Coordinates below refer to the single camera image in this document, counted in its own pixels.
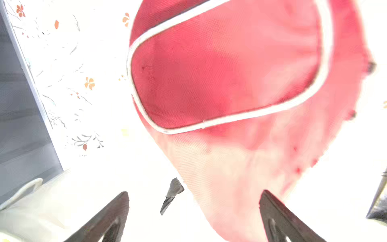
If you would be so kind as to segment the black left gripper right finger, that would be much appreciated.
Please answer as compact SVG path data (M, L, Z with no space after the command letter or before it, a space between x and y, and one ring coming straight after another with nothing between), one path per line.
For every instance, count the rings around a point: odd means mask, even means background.
M325 242L270 191L263 190L259 205L269 242Z

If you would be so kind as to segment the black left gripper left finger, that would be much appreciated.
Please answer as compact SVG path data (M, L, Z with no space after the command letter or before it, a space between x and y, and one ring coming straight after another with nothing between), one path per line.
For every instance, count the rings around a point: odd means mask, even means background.
M128 193L121 192L65 242L120 242L129 203Z

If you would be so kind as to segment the maroon paddle case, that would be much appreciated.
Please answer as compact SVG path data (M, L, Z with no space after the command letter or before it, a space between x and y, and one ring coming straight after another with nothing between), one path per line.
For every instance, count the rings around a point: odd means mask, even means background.
M355 117L370 57L354 1L329 1L329 75L286 111L183 134L177 129L295 99L321 66L314 1L229 1L136 48L129 75L140 119L211 227L229 242L264 242L259 200L282 198Z

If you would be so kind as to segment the cream canvas tote bag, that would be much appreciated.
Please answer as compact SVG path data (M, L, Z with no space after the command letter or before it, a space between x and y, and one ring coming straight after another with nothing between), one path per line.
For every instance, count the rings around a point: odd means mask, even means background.
M376 191L366 219L387 225L387 171L382 173L382 179Z

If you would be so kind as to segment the white cup with pens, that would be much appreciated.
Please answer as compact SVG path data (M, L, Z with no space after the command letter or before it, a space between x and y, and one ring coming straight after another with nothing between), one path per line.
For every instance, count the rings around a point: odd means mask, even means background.
M60 178L37 178L1 204L1 232L22 242L63 242L72 234L65 219Z

